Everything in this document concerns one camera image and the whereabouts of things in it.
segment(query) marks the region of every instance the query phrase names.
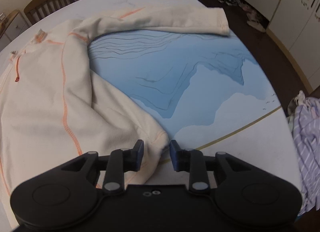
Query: zipper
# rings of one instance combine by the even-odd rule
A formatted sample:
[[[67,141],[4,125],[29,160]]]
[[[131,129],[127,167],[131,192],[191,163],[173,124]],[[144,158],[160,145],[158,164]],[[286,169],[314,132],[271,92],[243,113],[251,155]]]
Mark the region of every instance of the zipper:
[[[20,60],[20,56],[17,58],[17,65],[16,65],[16,72],[17,72],[17,77],[15,82],[18,82],[20,80],[20,75],[19,75],[19,60]]]

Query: drawer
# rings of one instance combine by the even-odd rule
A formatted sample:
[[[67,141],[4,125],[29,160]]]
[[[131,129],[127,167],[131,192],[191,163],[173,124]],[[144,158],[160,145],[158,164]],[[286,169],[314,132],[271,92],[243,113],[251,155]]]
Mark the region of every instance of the drawer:
[[[13,41],[15,38],[19,36],[19,34],[21,33],[25,25],[26,25],[26,21],[23,19],[21,14],[18,14],[10,23],[8,28],[5,30],[5,33],[9,37],[9,39]]]
[[[5,35],[2,35],[0,38],[0,51],[2,51],[11,41]]]

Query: silver screw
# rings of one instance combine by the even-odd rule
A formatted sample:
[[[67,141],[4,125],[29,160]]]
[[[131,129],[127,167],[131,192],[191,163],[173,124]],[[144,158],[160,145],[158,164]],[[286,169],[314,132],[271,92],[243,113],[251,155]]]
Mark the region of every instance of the silver screw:
[[[195,189],[195,190],[204,190],[204,189],[207,189],[209,187],[208,184],[206,184],[205,182],[202,182],[202,181],[199,181],[199,182],[195,182],[192,184],[192,187]]]
[[[116,182],[108,182],[108,183],[106,183],[106,184],[104,185],[104,188],[105,188],[106,190],[110,190],[110,191],[112,191],[112,190],[117,190],[117,189],[120,188],[120,184],[119,184],[119,183],[116,183]]]
[[[152,193],[149,191],[145,191],[144,193],[142,193],[142,195],[145,197],[150,197],[150,196],[152,196]]]

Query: garment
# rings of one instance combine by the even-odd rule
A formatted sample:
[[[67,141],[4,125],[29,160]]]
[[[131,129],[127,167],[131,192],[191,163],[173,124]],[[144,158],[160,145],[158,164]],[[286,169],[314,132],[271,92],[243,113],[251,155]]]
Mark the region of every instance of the garment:
[[[228,35],[223,9],[145,7],[69,20],[40,31],[11,55],[0,82],[0,198],[12,227],[9,195],[21,182],[87,151],[108,155],[144,140],[141,170],[125,183],[144,183],[168,136],[130,98],[89,69],[87,45],[133,29]]]
[[[302,179],[302,215],[314,206],[320,208],[320,100],[305,98],[300,91],[295,103],[292,135]]]

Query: chair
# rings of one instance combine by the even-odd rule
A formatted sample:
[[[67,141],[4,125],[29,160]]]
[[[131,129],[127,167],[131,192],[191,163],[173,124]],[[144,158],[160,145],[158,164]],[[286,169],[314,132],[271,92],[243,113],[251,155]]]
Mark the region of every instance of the chair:
[[[34,25],[36,22],[47,17],[62,7],[65,7],[75,0],[32,0],[24,9],[24,13]]]

